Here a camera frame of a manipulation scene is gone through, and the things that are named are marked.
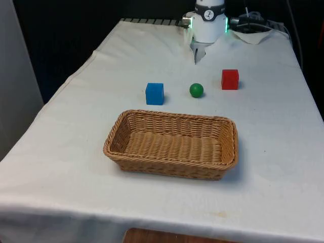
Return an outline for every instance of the wooden floor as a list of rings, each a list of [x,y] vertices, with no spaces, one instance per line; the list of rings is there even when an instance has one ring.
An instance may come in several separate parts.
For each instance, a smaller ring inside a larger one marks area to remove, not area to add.
[[[130,229],[123,243],[234,243],[226,240],[208,239],[183,234],[172,234],[146,229]]]

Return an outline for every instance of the white cloth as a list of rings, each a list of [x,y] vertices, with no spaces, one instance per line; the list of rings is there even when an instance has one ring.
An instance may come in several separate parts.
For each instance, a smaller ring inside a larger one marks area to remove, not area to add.
[[[238,69],[238,91],[221,90]],[[147,106],[148,82],[165,104]],[[189,86],[201,83],[194,99]],[[239,162],[221,181],[128,173],[102,147],[127,109],[235,121]],[[194,64],[175,26],[120,22],[0,163],[0,239],[118,242],[130,227],[240,242],[324,240],[324,125],[289,41],[224,34]]]

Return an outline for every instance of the black background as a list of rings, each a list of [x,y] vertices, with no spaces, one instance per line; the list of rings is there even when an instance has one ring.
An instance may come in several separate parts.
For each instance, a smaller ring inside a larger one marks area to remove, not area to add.
[[[323,45],[318,39],[324,17],[322,0],[290,0],[304,55],[304,75],[324,115]],[[298,48],[286,0],[246,0],[249,11],[285,23],[294,50]],[[46,103],[55,91],[90,57],[122,17],[180,19],[194,9],[195,0],[15,0],[39,88]],[[225,0],[226,15],[245,12],[243,0]]]

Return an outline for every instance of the basket rim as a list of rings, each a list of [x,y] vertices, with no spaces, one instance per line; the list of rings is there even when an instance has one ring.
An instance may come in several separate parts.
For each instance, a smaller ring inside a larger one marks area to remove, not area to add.
[[[215,163],[215,164],[204,164],[200,160],[184,160],[184,159],[171,159],[171,158],[158,158],[155,156],[146,156],[146,155],[139,155],[136,153],[120,153],[120,152],[112,152],[110,150],[110,146],[115,138],[116,131],[120,127],[124,117],[126,117],[130,113],[144,113],[144,114],[153,114],[153,115],[162,115],[162,116],[169,116],[169,117],[179,117],[185,119],[218,119],[223,120],[225,122],[230,122],[233,131],[233,159],[228,163]],[[192,115],[192,114],[178,114],[178,113],[169,113],[163,111],[148,111],[148,110],[126,110],[122,112],[117,121],[115,122],[114,126],[112,127],[105,143],[103,146],[104,154],[114,161],[121,161],[121,160],[128,160],[132,162],[149,162],[149,163],[159,163],[159,164],[173,164],[173,165],[188,165],[191,167],[203,168],[203,169],[217,169],[217,170],[229,170],[236,166],[238,162],[238,135],[235,123],[223,116],[206,116],[206,115]]]

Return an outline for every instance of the red cube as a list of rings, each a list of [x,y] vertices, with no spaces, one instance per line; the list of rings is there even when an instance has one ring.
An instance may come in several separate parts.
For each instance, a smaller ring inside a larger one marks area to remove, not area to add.
[[[237,69],[223,69],[222,89],[238,90],[238,70]]]

